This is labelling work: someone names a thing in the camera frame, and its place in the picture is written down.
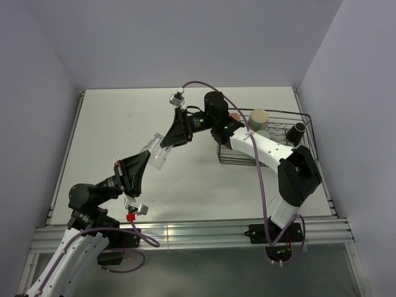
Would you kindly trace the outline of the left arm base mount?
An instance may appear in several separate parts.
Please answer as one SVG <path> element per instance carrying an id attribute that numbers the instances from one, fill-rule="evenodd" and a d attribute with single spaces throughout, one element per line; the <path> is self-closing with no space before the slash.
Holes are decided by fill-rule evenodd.
<path id="1" fill-rule="evenodd" d="M 120 231 L 100 231 L 104 238 L 109 239 L 109 244 L 97 257 L 97 262 L 102 266 L 120 265 L 126 255 L 126 251 L 116 249 L 137 248 L 140 244 L 140 237 L 123 233 Z"/>

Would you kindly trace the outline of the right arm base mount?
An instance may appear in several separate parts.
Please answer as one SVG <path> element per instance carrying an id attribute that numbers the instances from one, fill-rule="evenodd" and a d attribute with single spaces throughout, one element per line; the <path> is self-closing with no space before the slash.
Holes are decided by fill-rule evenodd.
<path id="1" fill-rule="evenodd" d="M 269 235 L 271 242 L 276 240 L 280 234 L 281 229 L 277 225 L 269 224 Z M 247 231 L 244 232 L 245 237 L 248 237 L 251 244 L 266 244 L 264 224 L 250 224 Z M 299 223 L 292 223 L 282 234 L 282 237 L 277 243 L 297 243 L 302 242 L 303 231 Z"/>

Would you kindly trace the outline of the tall clear glass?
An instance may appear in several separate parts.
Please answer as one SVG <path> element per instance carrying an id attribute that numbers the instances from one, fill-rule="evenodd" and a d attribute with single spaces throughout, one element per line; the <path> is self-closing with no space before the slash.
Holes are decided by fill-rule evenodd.
<path id="1" fill-rule="evenodd" d="M 150 158 L 148 160 L 148 163 L 157 170 L 162 169 L 163 165 L 166 162 L 168 154 L 171 152 L 171 149 L 173 148 L 172 145 L 168 147 L 161 147 L 160 144 L 163 139 L 164 139 L 163 135 L 156 133 L 151 138 L 151 140 L 145 146 L 143 146 L 142 150 L 140 151 L 141 153 L 146 150 L 150 152 Z"/>

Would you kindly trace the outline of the green plastic cup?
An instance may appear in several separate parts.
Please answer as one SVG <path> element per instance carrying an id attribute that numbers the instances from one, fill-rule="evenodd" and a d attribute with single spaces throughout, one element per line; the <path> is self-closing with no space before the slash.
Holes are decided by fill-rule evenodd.
<path id="1" fill-rule="evenodd" d="M 270 140 L 270 134 L 266 130 L 259 130 L 253 134 L 257 142 L 265 142 Z"/>

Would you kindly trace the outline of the cream floral mug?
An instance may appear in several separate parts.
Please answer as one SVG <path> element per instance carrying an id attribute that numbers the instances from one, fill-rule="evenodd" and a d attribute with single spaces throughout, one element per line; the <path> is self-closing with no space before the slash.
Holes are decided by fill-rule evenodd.
<path id="1" fill-rule="evenodd" d="M 269 120 L 269 113 L 264 109 L 254 109 L 248 119 L 249 127 L 253 131 L 266 130 Z"/>

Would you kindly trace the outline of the pink mug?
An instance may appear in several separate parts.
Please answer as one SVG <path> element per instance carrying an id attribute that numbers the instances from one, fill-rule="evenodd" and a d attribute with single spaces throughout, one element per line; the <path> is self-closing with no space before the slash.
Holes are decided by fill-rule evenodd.
<path id="1" fill-rule="evenodd" d="M 235 119 L 236 121 L 240 121 L 241 120 L 241 116 L 239 113 L 230 113 L 230 116 Z"/>

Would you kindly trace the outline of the dark brown mug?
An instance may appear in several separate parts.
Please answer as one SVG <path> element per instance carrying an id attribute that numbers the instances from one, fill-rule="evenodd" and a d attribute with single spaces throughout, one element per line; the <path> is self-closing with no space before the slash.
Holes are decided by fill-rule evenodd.
<path id="1" fill-rule="evenodd" d="M 306 125 L 304 123 L 296 123 L 291 129 L 286 133 L 286 140 L 293 144 L 294 147 L 298 146 L 301 139 L 306 132 Z"/>

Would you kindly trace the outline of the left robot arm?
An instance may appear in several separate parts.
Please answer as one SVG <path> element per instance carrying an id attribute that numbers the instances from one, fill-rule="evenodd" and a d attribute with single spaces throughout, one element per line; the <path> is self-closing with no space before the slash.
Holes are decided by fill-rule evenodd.
<path id="1" fill-rule="evenodd" d="M 143 240 L 153 247 L 160 243 L 143 235 L 135 225 L 122 229 L 120 222 L 108 216 L 101 204 L 124 196 L 127 221 L 133 223 L 136 215 L 145 215 L 148 208 L 137 205 L 136 197 L 141 194 L 142 177 L 150 159 L 144 150 L 137 155 L 118 160 L 114 164 L 114 175 L 98 184 L 79 183 L 69 191 L 71 218 L 62 240 L 48 265 L 25 292 L 25 296 L 72 296 L 80 277 L 97 267 L 98 256 L 105 250 L 123 253 L 126 240 Z"/>

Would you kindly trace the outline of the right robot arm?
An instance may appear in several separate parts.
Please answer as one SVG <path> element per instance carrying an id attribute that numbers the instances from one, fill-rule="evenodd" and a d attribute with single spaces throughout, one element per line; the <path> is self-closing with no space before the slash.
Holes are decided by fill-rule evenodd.
<path id="1" fill-rule="evenodd" d="M 281 200 L 267 229 L 271 239 L 283 240 L 299 208 L 322 182 L 311 151 L 303 145 L 290 147 L 254 132 L 230 116 L 222 92 L 207 93 L 204 109 L 195 113 L 187 111 L 181 91 L 171 96 L 170 103 L 175 107 L 174 120 L 161 147 L 185 145 L 195 133 L 209 130 L 217 144 L 245 153 L 277 174 Z"/>

